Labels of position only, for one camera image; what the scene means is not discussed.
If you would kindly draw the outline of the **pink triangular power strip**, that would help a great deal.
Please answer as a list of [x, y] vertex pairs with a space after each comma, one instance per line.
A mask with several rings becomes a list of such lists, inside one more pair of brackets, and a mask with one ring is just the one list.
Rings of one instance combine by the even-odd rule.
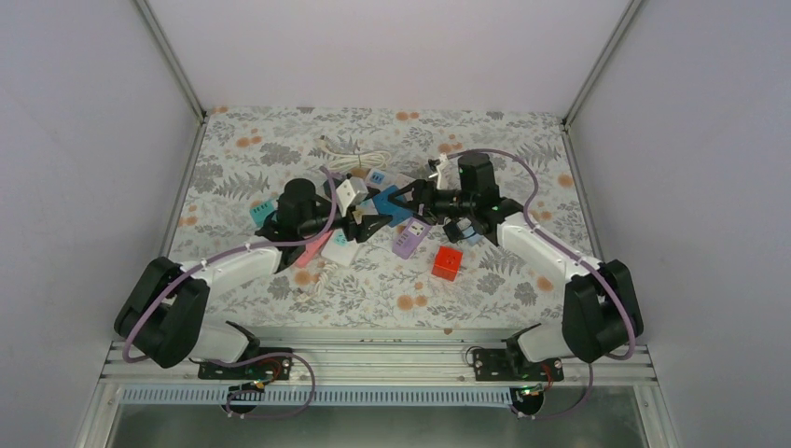
[[320, 254], [326, 242], [332, 236], [333, 232], [328, 231], [324, 233], [319, 239], [316, 239], [315, 241], [305, 245], [304, 252], [294, 262], [294, 266], [299, 269], [304, 269], [307, 267], [308, 264]]

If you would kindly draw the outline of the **white multicolour power strip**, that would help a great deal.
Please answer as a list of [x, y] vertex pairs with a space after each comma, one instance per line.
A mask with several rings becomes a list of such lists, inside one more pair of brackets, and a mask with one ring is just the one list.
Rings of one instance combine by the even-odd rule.
[[394, 228], [412, 217], [410, 210], [396, 204], [401, 198], [390, 198], [398, 190], [397, 185], [369, 184], [347, 174], [335, 187], [340, 214], [320, 252], [335, 265], [351, 266], [361, 245], [380, 229]]

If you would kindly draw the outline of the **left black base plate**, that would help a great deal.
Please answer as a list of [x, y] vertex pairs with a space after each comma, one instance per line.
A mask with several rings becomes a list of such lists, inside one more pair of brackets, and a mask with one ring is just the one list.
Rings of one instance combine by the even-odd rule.
[[222, 367], [210, 362], [198, 362], [198, 378], [201, 380], [229, 380], [242, 382], [270, 382], [289, 379], [293, 350], [287, 347], [263, 347], [250, 358], [262, 357], [241, 367]]

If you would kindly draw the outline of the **light blue small adapter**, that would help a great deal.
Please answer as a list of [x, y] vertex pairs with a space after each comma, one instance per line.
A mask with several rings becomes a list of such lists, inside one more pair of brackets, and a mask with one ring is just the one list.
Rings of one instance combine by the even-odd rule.
[[470, 246], [475, 246], [484, 239], [484, 236], [479, 234], [472, 225], [462, 229], [461, 241]]

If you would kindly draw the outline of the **purple power strip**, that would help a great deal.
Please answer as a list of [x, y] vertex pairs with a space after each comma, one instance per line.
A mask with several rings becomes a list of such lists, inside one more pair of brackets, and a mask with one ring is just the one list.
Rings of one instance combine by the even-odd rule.
[[416, 217], [411, 218], [396, 237], [392, 245], [392, 252], [402, 259], [409, 259], [431, 229], [431, 225]]

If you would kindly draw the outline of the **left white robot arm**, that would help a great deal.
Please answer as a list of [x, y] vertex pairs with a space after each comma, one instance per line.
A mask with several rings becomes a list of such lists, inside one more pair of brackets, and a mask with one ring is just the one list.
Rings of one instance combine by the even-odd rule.
[[363, 243], [392, 219], [381, 214], [354, 216], [355, 207], [368, 196], [358, 178], [330, 186], [329, 191], [329, 198], [323, 198], [312, 181], [293, 179], [243, 245], [199, 261], [150, 261], [114, 322], [115, 333], [126, 342], [125, 361], [150, 359], [168, 369], [196, 358], [216, 362], [238, 378], [252, 375], [259, 365], [257, 338], [234, 322], [209, 321], [209, 301], [284, 271], [308, 244], [334, 231], [348, 242]]

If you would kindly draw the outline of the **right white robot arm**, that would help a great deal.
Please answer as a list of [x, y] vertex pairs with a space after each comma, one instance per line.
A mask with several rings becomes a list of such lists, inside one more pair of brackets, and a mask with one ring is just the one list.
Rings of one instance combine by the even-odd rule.
[[453, 155], [458, 189], [440, 186], [444, 159], [434, 173], [389, 194], [395, 206], [427, 224], [466, 218], [475, 232], [524, 260], [563, 294], [562, 319], [537, 324], [506, 340], [507, 372], [527, 380], [541, 362], [576, 357], [592, 363], [602, 357], [627, 360], [644, 329], [629, 268], [621, 261], [588, 257], [538, 224], [528, 202], [503, 196], [495, 180], [493, 150], [476, 148]]

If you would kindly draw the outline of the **red cube socket adapter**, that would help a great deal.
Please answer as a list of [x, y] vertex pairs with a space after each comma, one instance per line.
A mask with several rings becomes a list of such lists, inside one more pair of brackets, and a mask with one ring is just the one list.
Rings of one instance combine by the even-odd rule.
[[462, 259], [462, 251], [443, 245], [437, 251], [431, 274], [453, 282], [461, 269]]

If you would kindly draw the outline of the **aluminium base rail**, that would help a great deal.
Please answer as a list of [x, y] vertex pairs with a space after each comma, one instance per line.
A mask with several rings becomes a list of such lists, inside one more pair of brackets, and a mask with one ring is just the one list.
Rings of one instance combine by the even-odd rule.
[[[393, 386], [472, 386], [528, 385], [537, 381], [515, 380], [482, 382], [464, 359], [466, 348], [459, 343], [374, 343], [337, 341], [298, 341], [284, 343], [295, 356], [312, 367], [318, 385], [393, 385]], [[308, 370], [298, 360], [289, 373], [288, 385], [309, 385]], [[589, 371], [576, 359], [563, 359], [562, 380], [555, 386], [586, 385]], [[198, 383], [199, 365], [183, 361], [163, 369], [153, 361], [126, 363], [120, 343], [112, 343], [100, 379], [116, 383]], [[604, 358], [593, 364], [595, 385], [655, 385], [658, 382], [646, 348], [627, 361]]]

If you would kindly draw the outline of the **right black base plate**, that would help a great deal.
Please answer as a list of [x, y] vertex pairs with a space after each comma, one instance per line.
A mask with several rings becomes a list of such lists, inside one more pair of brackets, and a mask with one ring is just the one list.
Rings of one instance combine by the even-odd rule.
[[464, 359], [479, 382], [555, 382], [564, 379], [559, 358], [533, 363], [506, 349], [472, 346], [465, 351]]

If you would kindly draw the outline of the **teal power strip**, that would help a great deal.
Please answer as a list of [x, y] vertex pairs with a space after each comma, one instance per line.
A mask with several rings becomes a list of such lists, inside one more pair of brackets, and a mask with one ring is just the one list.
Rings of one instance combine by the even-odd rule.
[[276, 203], [274, 200], [266, 202], [256, 201], [251, 205], [249, 213], [257, 228], [261, 228], [266, 219], [275, 212], [275, 205]]

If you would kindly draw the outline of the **blue cube socket adapter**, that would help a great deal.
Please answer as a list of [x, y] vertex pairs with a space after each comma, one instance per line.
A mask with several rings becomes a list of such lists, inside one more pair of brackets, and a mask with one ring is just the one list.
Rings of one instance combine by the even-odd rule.
[[388, 195], [398, 189], [398, 186], [392, 185], [372, 198], [373, 204], [379, 215], [391, 215], [393, 217], [389, 224], [390, 228], [394, 228], [402, 222], [411, 218], [409, 214], [399, 213], [391, 204], [388, 203]]

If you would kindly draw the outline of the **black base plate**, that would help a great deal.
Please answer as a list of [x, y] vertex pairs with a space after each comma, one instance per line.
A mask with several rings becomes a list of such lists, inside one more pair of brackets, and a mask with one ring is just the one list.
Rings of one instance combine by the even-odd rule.
[[241, 367], [222, 367], [210, 362], [198, 362], [198, 378], [201, 380], [229, 380], [242, 382], [270, 382], [289, 379], [293, 350], [287, 347], [263, 347], [250, 358], [262, 357]]
[[564, 379], [559, 358], [533, 363], [506, 349], [472, 346], [465, 351], [464, 359], [479, 382], [555, 382]]

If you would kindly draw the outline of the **floral patterned table mat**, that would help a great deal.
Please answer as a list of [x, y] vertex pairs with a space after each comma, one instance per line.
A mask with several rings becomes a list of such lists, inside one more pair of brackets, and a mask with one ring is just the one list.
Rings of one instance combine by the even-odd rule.
[[[249, 209], [287, 181], [324, 179], [322, 166], [360, 173], [379, 165], [411, 178], [440, 153], [493, 150], [502, 193], [584, 252], [591, 243], [562, 126], [549, 113], [220, 106], [210, 112], [170, 256], [206, 258], [255, 232]], [[323, 257], [245, 283], [209, 301], [208, 315], [247, 327], [520, 329], [562, 314], [562, 290], [519, 257], [482, 240], [461, 242], [453, 282], [431, 274], [444, 232], [409, 259], [392, 252], [399, 228], [361, 245], [349, 267]]]

